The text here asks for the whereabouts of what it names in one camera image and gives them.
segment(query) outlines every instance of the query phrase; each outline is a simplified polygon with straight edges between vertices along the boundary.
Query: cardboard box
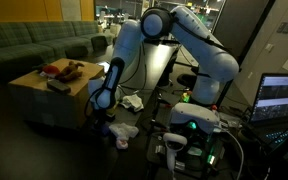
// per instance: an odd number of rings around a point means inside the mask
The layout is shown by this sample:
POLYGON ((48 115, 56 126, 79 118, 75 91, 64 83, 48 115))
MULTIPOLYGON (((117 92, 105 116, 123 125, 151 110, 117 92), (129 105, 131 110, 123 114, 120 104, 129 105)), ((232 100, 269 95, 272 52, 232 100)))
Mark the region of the cardboard box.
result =
POLYGON ((52 65, 62 70, 69 61, 84 64, 84 67, 78 69, 83 72, 82 77, 66 83, 71 87, 69 94, 63 95, 48 89, 47 78, 40 76, 37 71, 8 84, 24 120, 70 129, 83 126, 86 121, 84 107, 90 96, 88 81, 92 77, 103 76, 104 70, 97 64, 70 59, 60 59, 52 65))

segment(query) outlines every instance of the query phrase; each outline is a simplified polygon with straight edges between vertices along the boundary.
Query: monitor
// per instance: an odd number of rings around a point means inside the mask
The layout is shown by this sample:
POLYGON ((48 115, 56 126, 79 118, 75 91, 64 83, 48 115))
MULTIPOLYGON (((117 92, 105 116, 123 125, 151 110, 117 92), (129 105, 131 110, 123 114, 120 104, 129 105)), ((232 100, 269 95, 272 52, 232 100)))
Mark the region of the monitor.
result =
POLYGON ((288 117, 288 74, 262 74, 249 122, 257 123, 286 117, 288 117))

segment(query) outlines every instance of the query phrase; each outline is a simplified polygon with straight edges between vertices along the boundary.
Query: green sofa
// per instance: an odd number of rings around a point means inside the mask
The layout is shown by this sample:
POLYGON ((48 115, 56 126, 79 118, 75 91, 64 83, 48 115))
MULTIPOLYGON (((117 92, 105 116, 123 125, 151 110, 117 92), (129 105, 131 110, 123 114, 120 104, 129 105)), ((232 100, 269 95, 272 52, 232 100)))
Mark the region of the green sofa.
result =
POLYGON ((76 46, 86 46, 92 53, 91 39, 96 36, 105 36, 109 45, 114 37, 99 33, 97 21, 0 22, 0 63, 29 55, 51 63, 76 46))

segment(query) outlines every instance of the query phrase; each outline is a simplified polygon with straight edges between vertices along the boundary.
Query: computer screen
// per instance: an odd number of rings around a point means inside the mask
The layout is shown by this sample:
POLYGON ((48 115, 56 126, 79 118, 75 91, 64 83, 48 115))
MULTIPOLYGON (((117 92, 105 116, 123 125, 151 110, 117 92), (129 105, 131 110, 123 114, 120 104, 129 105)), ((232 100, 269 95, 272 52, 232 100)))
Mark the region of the computer screen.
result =
POLYGON ((250 122, 288 117, 288 74, 262 74, 250 122))

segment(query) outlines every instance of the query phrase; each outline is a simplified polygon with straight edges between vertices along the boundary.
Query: robotic arm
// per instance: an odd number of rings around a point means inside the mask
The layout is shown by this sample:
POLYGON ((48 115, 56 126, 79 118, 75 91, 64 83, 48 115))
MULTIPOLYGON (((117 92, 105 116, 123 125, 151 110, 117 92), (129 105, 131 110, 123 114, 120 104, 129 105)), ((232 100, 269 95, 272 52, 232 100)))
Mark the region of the robotic arm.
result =
POLYGON ((200 72, 191 98, 200 104, 213 103, 219 83, 232 80, 238 73, 239 66, 193 12, 184 6, 178 6, 171 12, 162 8, 149 8, 140 22, 128 20, 123 24, 106 78, 89 82, 94 111, 106 110, 115 105, 119 96, 116 91, 118 82, 135 59, 141 42, 145 38, 159 39, 169 33, 199 63, 200 72))

